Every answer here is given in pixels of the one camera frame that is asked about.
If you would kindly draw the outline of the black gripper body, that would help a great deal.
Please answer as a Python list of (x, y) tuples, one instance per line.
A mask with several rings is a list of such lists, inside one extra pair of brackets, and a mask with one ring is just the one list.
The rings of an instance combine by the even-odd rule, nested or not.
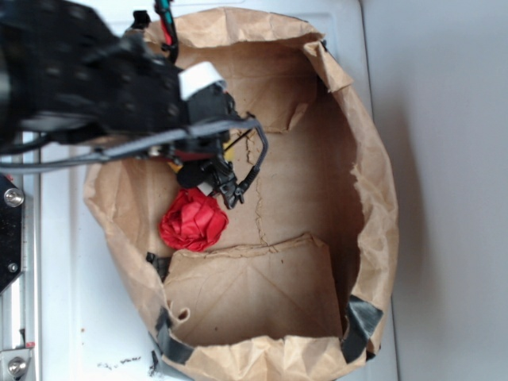
[(79, 128), (80, 143), (137, 139), (190, 124), (179, 93), (181, 70), (143, 34), (86, 33), (79, 47), (80, 67), (91, 80), (88, 113), (94, 115)]

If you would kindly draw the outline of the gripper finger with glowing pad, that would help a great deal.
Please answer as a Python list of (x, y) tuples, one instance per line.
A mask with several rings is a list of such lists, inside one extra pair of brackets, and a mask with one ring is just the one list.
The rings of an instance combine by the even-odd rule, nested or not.
[(178, 79), (180, 98), (187, 105), (190, 123), (238, 116), (226, 81), (211, 62), (204, 61), (184, 69)]
[(186, 162), (178, 171), (177, 182), (183, 189), (197, 188), (205, 196), (214, 193), (211, 162), (199, 160)]

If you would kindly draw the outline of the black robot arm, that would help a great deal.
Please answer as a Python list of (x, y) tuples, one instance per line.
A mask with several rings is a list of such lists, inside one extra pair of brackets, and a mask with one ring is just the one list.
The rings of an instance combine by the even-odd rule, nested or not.
[(1, 154), (57, 144), (91, 144), (89, 153), (46, 163), (2, 163), (7, 175), (55, 171), (127, 158), (168, 160), (178, 181), (211, 185), (232, 205), (248, 188), (225, 153), (231, 129), (251, 128), (217, 73), (176, 65), (179, 39), (168, 1), (155, 9), (160, 52), (134, 14), (130, 34), (115, 36), (90, 7), (69, 1), (1, 4)]

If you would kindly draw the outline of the black robot base mount plate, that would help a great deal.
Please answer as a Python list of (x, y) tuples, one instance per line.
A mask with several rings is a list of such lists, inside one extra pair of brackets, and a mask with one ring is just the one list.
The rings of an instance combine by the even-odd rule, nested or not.
[(24, 192), (1, 175), (1, 294), (21, 274)]

